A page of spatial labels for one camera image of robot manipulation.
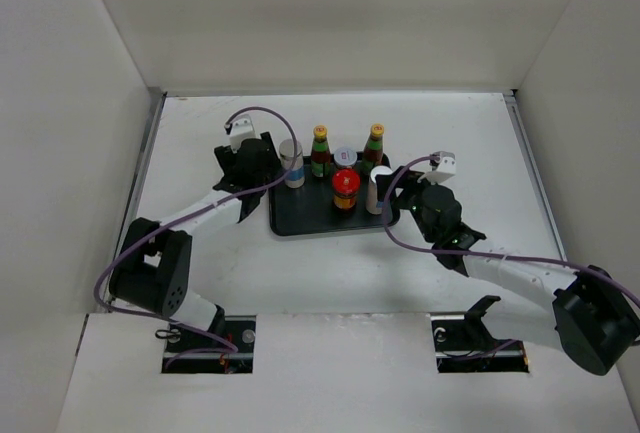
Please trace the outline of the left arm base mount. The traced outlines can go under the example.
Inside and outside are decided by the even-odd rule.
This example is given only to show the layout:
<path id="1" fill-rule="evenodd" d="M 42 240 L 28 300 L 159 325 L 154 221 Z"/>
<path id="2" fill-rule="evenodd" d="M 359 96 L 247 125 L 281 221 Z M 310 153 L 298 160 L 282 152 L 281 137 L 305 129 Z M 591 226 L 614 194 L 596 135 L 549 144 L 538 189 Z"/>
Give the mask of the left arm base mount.
<path id="1" fill-rule="evenodd" d="M 169 323 L 155 332 L 164 342 L 163 374 L 251 374 L 254 366 L 257 317 L 218 315 L 214 332 L 205 335 Z"/>

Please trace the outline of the red lid jar front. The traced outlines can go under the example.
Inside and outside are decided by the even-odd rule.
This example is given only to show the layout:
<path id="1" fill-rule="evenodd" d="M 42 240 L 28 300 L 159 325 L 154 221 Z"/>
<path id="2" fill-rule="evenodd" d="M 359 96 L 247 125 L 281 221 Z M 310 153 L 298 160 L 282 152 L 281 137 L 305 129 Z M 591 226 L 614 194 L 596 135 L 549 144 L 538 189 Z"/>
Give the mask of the red lid jar front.
<path id="1" fill-rule="evenodd" d="M 332 177 L 333 204 L 343 212 L 352 210 L 359 194 L 361 180 L 353 169 L 340 169 Z"/>

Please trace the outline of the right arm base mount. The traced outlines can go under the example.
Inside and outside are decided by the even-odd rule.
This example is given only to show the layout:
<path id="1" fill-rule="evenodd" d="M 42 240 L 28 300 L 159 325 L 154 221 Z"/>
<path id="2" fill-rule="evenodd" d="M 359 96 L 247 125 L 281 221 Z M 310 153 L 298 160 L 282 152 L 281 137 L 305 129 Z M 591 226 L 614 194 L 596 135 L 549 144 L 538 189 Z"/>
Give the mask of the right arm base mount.
<path id="1" fill-rule="evenodd" d="M 430 316 L 436 368 L 441 374 L 528 373 L 521 341 L 496 339 L 483 323 L 499 296 L 481 298 L 464 312 Z"/>

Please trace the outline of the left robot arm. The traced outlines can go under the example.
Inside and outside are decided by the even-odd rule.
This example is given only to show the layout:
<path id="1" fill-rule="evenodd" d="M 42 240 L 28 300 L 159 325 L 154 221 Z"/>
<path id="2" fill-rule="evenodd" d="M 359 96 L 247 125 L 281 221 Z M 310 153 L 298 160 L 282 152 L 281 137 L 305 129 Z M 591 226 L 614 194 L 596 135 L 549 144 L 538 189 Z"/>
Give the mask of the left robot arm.
<path id="1" fill-rule="evenodd" d="M 189 287 L 193 237 L 215 234 L 245 220 L 259 206 L 264 192 L 241 193 L 263 188 L 282 176 L 268 132 L 242 140 L 236 151 L 224 146 L 217 147 L 214 154 L 222 179 L 204 198 L 179 213 L 163 220 L 134 220 L 125 236 L 125 249 L 151 233 L 155 237 L 119 263 L 108 284 L 115 298 L 190 326 L 190 339 L 206 352 L 223 343 L 225 313 Z"/>

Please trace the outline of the sauce bottle yellow cap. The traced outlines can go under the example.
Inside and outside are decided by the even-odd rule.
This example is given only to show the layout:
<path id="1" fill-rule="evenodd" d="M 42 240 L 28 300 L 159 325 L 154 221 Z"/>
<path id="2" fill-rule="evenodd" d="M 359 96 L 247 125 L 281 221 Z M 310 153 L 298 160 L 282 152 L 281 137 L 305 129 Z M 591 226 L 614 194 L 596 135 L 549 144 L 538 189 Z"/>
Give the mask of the sauce bottle yellow cap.
<path id="1" fill-rule="evenodd" d="M 316 178 L 326 178 L 330 173 L 331 153 L 328 143 L 328 130 L 324 125 L 317 125 L 313 130 L 310 164 L 311 172 Z"/>
<path id="2" fill-rule="evenodd" d="M 369 137 L 362 152 L 361 173 L 369 175 L 371 170 L 382 164 L 384 126 L 375 123 L 370 128 Z"/>

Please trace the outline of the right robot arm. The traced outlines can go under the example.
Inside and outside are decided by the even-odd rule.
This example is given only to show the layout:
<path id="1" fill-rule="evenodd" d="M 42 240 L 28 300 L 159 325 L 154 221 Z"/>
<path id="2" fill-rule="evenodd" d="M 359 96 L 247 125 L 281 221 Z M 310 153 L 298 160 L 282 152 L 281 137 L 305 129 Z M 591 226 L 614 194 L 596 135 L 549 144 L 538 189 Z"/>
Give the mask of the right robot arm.
<path id="1" fill-rule="evenodd" d="M 410 213 L 425 252 L 446 269 L 497 285 L 533 304 L 512 313 L 499 297 L 485 296 L 466 311 L 464 337 L 473 347 L 497 339 L 522 340 L 563 352 L 581 369 L 606 375 L 639 344 L 639 299 L 606 271 L 563 260 L 522 256 L 494 245 L 466 225 L 451 189 L 410 166 L 380 175 L 384 209 Z"/>

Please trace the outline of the sesame jar silver lid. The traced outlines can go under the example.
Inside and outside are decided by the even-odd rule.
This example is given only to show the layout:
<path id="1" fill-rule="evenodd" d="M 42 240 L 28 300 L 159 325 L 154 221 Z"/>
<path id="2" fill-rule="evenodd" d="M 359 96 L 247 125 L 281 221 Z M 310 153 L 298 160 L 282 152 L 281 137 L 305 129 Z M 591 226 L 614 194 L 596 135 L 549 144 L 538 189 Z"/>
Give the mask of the sesame jar silver lid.
<path id="1" fill-rule="evenodd" d="M 288 171 L 285 185 L 297 189 L 305 183 L 303 148 L 299 141 L 284 140 L 279 145 L 279 157 L 282 167 Z"/>

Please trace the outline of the black rectangular tray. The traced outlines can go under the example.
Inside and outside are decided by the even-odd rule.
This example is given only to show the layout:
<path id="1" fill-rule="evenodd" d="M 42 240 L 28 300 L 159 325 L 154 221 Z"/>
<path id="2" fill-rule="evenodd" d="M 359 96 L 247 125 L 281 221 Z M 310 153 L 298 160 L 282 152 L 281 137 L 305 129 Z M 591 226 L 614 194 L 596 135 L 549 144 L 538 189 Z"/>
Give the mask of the black rectangular tray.
<path id="1" fill-rule="evenodd" d="M 278 236 L 336 233 L 351 230 L 381 229 L 382 214 L 374 215 L 366 209 L 368 183 L 361 177 L 355 206 L 346 212 L 333 203 L 330 178 L 320 179 L 311 173 L 309 155 L 303 157 L 305 182 L 299 188 L 280 184 L 269 191 L 269 221 Z"/>

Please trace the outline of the dark jar white lid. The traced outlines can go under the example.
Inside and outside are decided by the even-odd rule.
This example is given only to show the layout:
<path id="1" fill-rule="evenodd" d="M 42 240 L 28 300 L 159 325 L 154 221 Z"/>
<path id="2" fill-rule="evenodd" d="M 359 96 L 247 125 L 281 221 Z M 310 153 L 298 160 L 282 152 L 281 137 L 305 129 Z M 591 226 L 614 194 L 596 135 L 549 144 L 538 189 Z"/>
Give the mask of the dark jar white lid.
<path id="1" fill-rule="evenodd" d="M 337 170 L 354 169 L 358 161 L 357 153 L 349 147 L 340 147 L 333 153 L 333 162 Z"/>

